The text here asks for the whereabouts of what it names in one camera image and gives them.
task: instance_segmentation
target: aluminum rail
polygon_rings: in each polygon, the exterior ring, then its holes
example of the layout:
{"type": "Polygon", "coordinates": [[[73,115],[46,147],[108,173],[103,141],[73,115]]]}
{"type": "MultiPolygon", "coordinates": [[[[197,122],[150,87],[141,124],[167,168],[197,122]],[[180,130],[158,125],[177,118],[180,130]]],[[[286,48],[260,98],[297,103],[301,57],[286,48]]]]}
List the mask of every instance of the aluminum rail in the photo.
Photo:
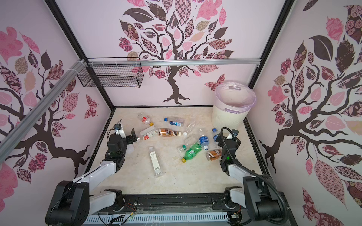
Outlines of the aluminum rail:
{"type": "Polygon", "coordinates": [[[43,113],[50,107],[54,100],[60,95],[72,79],[85,68],[84,60],[78,60],[59,79],[54,87],[38,102],[38,104],[25,116],[25,118],[9,133],[0,143],[0,163],[14,150],[17,144],[31,130],[33,125],[40,119],[43,113]]]}
{"type": "MultiPolygon", "coordinates": [[[[139,64],[139,61],[100,61],[99,58],[88,58],[89,65],[121,65],[121,64],[139,64]]],[[[231,58],[231,59],[199,59],[199,60],[142,60],[142,66],[177,66],[177,65],[209,65],[209,64],[259,64],[260,58],[231,58]]]]}

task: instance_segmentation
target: blue bottle label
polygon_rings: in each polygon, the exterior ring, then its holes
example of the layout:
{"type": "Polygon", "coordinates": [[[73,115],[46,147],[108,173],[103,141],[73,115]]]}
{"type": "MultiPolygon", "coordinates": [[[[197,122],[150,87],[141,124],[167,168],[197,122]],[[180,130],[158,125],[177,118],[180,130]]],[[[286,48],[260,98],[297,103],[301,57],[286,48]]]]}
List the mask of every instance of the blue bottle label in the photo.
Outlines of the blue bottle label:
{"type": "Polygon", "coordinates": [[[209,139],[208,139],[208,137],[207,136],[204,136],[204,137],[200,137],[200,143],[202,144],[202,143],[205,143],[205,142],[209,142],[209,139]]]}

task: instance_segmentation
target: butterfly decal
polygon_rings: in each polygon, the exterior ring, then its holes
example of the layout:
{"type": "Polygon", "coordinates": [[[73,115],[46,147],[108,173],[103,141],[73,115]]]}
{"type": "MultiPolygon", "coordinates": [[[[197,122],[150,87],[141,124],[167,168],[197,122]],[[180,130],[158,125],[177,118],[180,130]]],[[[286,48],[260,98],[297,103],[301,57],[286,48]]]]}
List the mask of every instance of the butterfly decal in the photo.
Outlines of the butterfly decal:
{"type": "Polygon", "coordinates": [[[216,87],[225,81],[225,74],[221,75],[216,83],[207,82],[205,85],[210,87],[212,91],[215,91],[216,87]]]}
{"type": "Polygon", "coordinates": [[[97,115],[97,111],[95,110],[95,108],[97,108],[97,102],[93,101],[92,98],[90,96],[88,96],[87,94],[87,102],[89,105],[88,110],[85,112],[84,118],[89,118],[89,117],[94,117],[97,115]]]}

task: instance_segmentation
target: white trash bin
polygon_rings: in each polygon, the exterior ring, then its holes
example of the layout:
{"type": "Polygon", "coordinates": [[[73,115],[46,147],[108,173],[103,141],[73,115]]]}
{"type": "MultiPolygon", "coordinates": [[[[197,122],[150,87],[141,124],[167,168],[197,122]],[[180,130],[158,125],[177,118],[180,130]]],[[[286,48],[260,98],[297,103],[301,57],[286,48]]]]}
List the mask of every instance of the white trash bin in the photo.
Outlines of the white trash bin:
{"type": "Polygon", "coordinates": [[[254,91],[237,81],[218,85],[215,96],[212,124],[218,130],[222,127],[237,129],[256,103],[254,91]]]}

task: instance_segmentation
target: wire basket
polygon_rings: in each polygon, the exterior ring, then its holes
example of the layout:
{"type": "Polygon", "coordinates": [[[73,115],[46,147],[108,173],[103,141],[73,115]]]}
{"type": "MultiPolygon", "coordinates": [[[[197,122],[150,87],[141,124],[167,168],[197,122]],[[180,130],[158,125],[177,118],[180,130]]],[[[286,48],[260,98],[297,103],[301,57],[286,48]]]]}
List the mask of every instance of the wire basket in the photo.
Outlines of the wire basket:
{"type": "Polygon", "coordinates": [[[141,87],[143,80],[143,71],[139,57],[117,57],[130,61],[94,61],[88,63],[82,71],[79,72],[78,78],[84,87],[96,86],[92,76],[97,76],[100,85],[103,87],[141,87]]]}

